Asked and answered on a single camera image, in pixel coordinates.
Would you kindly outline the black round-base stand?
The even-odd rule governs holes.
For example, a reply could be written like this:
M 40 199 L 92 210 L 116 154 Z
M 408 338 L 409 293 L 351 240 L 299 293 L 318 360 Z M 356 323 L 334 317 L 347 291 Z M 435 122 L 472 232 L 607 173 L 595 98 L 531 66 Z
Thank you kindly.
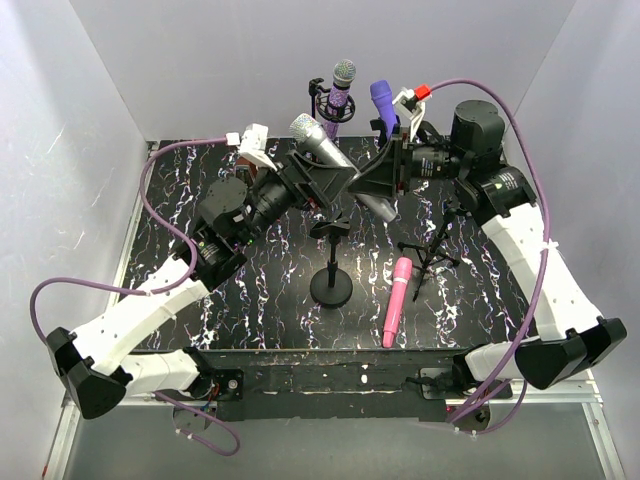
M 398 131 L 399 126 L 400 126 L 399 117 L 396 117 L 395 123 L 391 127 L 389 127 L 387 123 L 380 117 L 372 119 L 370 121 L 371 130 L 374 133 L 378 134 L 376 145 L 379 150 L 381 150 L 389 142 L 392 135 Z
M 351 298 L 353 283 L 351 277 L 339 268 L 336 249 L 343 237 L 350 233 L 349 219 L 338 211 L 330 220 L 315 223 L 309 233 L 313 239 L 325 238 L 330 245 L 330 257 L 324 268 L 318 270 L 311 279 L 309 290 L 314 302 L 323 308 L 343 307 Z

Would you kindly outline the silver microphone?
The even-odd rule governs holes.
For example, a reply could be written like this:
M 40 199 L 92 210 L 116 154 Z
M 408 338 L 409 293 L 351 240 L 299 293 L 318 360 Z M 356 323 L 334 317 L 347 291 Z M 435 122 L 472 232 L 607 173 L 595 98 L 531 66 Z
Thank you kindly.
M 315 155 L 325 165 L 351 168 L 354 171 L 353 178 L 360 175 L 358 168 L 328 137 L 323 126 L 310 115 L 300 114 L 291 123 L 289 130 L 302 151 Z M 361 193 L 355 194 L 355 198 L 386 223 L 397 217 L 397 211 L 384 198 Z

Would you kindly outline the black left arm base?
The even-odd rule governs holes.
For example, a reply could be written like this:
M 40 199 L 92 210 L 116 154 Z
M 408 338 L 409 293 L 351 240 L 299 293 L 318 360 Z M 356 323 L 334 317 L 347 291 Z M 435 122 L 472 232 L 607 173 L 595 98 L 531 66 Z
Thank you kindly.
M 213 401 L 240 401 L 243 398 L 243 370 L 212 366 L 205 359 L 197 360 L 196 364 L 198 376 L 189 387 L 193 398 Z

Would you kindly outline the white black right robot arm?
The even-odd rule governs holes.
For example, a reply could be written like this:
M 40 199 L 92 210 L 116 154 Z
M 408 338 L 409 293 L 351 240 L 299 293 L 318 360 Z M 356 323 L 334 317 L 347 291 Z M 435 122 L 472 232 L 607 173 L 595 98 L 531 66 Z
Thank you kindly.
M 626 338 L 622 321 L 602 315 L 544 239 L 541 201 L 503 157 L 505 122 L 494 104 L 459 103 L 447 135 L 428 122 L 415 138 L 407 128 L 389 130 L 382 119 L 370 125 L 380 134 L 379 152 L 351 191 L 393 198 L 407 192 L 412 180 L 452 181 L 454 213 L 475 221 L 535 308 L 535 338 L 490 343 L 455 356 L 455 382 L 476 387 L 488 377 L 520 379 L 543 390 L 596 366 Z

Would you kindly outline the purple glitter microphone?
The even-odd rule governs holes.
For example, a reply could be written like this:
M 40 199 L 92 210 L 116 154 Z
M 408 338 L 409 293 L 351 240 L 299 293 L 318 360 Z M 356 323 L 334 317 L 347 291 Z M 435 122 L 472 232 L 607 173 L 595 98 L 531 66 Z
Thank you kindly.
M 338 106 L 344 105 L 346 96 L 350 95 L 350 87 L 356 76 L 356 66 L 349 59 L 339 61 L 333 69 L 330 101 Z M 331 140 L 335 140 L 341 124 L 324 120 L 324 130 Z

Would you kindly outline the purple plastic microphone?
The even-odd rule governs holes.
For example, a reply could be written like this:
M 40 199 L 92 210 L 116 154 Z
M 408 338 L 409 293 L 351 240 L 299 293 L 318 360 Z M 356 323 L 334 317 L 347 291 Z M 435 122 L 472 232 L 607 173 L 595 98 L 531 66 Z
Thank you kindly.
M 383 119 L 389 127 L 396 120 L 396 112 L 392 105 L 393 95 L 389 83 L 386 80 L 378 80 L 370 85 L 371 101 L 378 112 L 378 117 Z

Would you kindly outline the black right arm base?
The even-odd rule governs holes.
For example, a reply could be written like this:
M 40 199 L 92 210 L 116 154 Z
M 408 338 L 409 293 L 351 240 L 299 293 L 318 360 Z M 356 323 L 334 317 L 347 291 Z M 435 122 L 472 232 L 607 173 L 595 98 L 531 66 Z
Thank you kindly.
M 422 368 L 403 382 L 404 389 L 415 390 L 426 400 L 466 399 L 478 386 L 477 381 L 445 368 Z

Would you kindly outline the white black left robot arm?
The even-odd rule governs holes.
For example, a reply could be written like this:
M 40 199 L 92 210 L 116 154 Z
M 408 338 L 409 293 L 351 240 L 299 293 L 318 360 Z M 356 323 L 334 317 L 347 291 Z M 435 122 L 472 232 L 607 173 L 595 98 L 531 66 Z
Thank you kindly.
M 289 209 L 330 206 L 355 174 L 291 150 L 251 186 L 236 177 L 216 180 L 198 205 L 191 234 L 144 283 L 95 319 L 47 335 L 54 370 L 82 417 L 98 418 L 126 397 L 157 391 L 205 397 L 215 370 L 195 349 L 137 354 L 135 348 L 234 276 L 245 248 Z

